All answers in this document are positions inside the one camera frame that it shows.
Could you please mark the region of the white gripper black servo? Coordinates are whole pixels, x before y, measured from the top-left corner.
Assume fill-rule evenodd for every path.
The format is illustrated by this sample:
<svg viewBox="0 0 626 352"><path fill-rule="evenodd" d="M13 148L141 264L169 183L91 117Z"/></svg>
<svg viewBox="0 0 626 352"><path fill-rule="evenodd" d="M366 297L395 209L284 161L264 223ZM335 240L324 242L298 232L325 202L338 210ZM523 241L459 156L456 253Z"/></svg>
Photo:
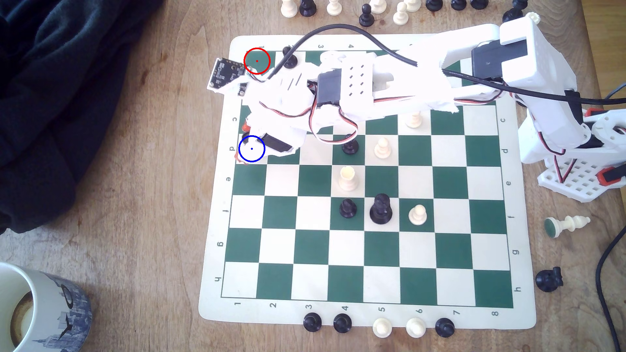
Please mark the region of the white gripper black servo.
<svg viewBox="0 0 626 352"><path fill-rule="evenodd" d="M251 114L241 118L242 134L260 138L271 137L281 143L264 141L267 154L239 154L241 165L266 165L268 154L284 156L294 154L306 139L308 110L312 106L313 95L267 95L250 98Z"/></svg>

